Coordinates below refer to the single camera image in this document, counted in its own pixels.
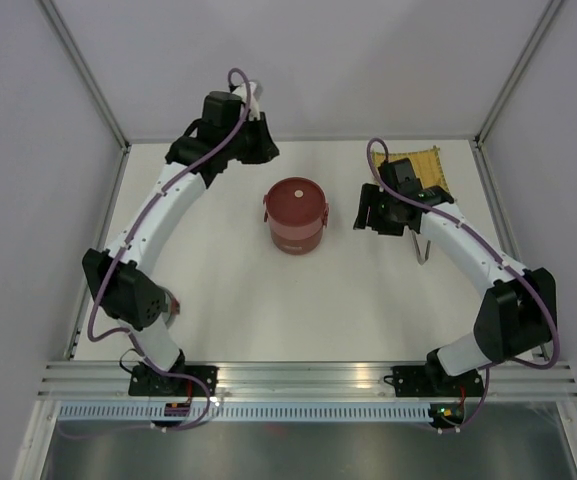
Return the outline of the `red lid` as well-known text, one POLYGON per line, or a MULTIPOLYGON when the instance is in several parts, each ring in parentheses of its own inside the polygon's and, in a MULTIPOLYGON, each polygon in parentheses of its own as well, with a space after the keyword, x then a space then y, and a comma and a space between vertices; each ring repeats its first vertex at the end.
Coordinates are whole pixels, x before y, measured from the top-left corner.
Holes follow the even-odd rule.
POLYGON ((274 184, 264 197, 264 205, 268 220, 289 227, 322 221, 328 207, 322 188, 303 177, 290 177, 274 184))

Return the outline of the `red steel bowl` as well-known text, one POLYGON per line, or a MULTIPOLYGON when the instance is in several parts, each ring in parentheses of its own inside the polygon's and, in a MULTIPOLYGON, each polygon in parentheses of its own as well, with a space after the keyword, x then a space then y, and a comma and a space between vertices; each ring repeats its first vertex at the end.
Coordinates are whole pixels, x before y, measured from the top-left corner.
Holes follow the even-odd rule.
POLYGON ((305 255, 315 250, 322 241, 324 228, 307 238, 290 239, 270 230, 270 237, 274 245, 282 252, 289 255, 305 255))
POLYGON ((324 191, 307 178, 275 183, 264 195, 263 205, 271 232, 285 239, 307 239, 327 226, 329 204, 324 191))

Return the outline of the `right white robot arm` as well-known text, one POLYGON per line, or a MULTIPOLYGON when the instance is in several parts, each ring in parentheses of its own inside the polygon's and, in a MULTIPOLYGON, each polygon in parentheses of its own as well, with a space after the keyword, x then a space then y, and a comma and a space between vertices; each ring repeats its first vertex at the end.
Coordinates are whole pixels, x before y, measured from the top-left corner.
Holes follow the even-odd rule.
POLYGON ((361 188, 354 227, 380 235, 420 235, 470 280, 481 304, 470 333, 428 353, 427 388, 446 395, 483 367, 520 362, 546 343, 559 345, 556 282, 545 268, 529 269, 492 246, 441 186, 424 187, 404 158, 373 165, 361 188))

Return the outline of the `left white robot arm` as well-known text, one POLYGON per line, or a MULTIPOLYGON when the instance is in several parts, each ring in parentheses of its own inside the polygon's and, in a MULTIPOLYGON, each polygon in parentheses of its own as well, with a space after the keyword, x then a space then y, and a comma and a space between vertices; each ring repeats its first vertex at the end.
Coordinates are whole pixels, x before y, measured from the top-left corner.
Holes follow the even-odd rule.
POLYGON ((154 186, 131 222, 102 250, 89 249, 82 266, 93 307, 87 337, 98 313, 116 321, 115 332, 128 336, 141 361, 131 372, 137 396, 209 395, 185 371, 185 355, 169 333, 179 313, 177 298, 151 279, 159 255, 192 204, 223 173, 228 163, 264 164, 278 156, 267 119, 259 108, 257 81, 209 93, 201 116, 175 140, 154 186))

